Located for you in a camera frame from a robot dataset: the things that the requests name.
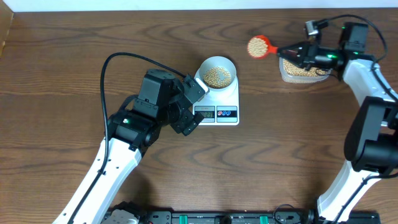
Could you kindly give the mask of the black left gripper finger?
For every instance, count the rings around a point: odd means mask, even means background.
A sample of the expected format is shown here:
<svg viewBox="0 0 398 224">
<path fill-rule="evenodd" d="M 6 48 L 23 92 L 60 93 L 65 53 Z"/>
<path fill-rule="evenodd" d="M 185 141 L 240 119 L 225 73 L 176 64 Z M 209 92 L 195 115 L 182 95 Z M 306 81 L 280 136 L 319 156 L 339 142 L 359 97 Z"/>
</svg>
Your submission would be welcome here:
<svg viewBox="0 0 398 224">
<path fill-rule="evenodd" d="M 187 75 L 183 79 L 183 95 L 191 103 L 201 101 L 209 93 L 209 88 L 200 78 Z"/>
<path fill-rule="evenodd" d="M 203 119 L 204 117 L 200 113 L 192 114 L 191 111 L 184 111 L 181 117 L 171 124 L 171 127 L 177 134 L 182 133 L 184 136 L 188 136 Z"/>
</svg>

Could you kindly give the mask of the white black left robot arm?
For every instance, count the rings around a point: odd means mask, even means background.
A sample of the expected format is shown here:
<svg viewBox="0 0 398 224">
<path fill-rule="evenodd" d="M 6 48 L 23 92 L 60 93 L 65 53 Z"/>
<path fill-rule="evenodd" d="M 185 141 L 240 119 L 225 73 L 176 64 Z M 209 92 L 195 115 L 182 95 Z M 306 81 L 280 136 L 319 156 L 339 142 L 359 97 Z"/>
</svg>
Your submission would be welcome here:
<svg viewBox="0 0 398 224">
<path fill-rule="evenodd" d="M 208 92 L 199 78 L 188 75 L 179 80 L 166 71 L 149 70 L 139 94 L 127 97 L 116 113 L 105 118 L 95 161 L 55 222 L 100 223 L 164 126 L 188 136 L 199 125 L 203 116 L 193 114 L 190 107 Z"/>
</svg>

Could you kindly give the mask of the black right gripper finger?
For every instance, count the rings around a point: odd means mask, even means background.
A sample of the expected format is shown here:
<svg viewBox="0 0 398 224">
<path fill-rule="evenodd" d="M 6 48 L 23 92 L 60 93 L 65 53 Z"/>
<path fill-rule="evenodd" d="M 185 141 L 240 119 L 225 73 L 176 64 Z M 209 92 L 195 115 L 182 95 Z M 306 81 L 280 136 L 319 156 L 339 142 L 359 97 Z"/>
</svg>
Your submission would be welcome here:
<svg viewBox="0 0 398 224">
<path fill-rule="evenodd" d="M 311 64 L 305 60 L 305 57 L 303 55 L 298 54 L 297 52 L 294 51 L 280 51 L 277 53 L 277 55 L 290 62 L 291 64 L 295 65 L 298 68 L 302 68 L 305 70 L 310 70 L 311 69 Z"/>
<path fill-rule="evenodd" d="M 288 54 L 288 55 L 305 55 L 310 48 L 310 42 L 298 42 L 296 44 L 288 45 L 285 47 L 279 47 L 277 53 Z"/>
</svg>

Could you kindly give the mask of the orange measuring scoop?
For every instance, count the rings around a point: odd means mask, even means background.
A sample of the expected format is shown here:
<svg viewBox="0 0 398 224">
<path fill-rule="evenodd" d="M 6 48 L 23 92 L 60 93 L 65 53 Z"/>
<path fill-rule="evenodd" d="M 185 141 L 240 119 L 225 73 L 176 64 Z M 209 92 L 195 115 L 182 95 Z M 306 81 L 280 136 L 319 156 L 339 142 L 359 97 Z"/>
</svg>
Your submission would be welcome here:
<svg viewBox="0 0 398 224">
<path fill-rule="evenodd" d="M 255 59 L 266 58 L 269 54 L 277 54 L 277 47 L 271 45 L 270 40 L 264 35 L 252 37 L 247 44 L 248 54 Z"/>
</svg>

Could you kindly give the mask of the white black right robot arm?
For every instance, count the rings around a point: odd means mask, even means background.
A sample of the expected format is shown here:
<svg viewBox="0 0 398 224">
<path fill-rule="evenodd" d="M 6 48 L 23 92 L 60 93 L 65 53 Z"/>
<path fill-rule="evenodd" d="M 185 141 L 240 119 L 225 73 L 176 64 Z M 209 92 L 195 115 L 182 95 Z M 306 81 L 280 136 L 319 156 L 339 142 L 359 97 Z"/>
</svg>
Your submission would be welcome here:
<svg viewBox="0 0 398 224">
<path fill-rule="evenodd" d="M 365 53 L 369 28 L 381 34 L 372 22 L 345 22 L 336 49 L 320 45 L 321 30 L 328 25 L 329 19 L 306 22 L 307 39 L 279 47 L 276 53 L 298 68 L 335 71 L 358 101 L 359 111 L 345 139 L 343 167 L 318 197 L 314 219 L 345 223 L 373 184 L 397 177 L 397 93 L 383 77 L 379 59 Z"/>
</svg>

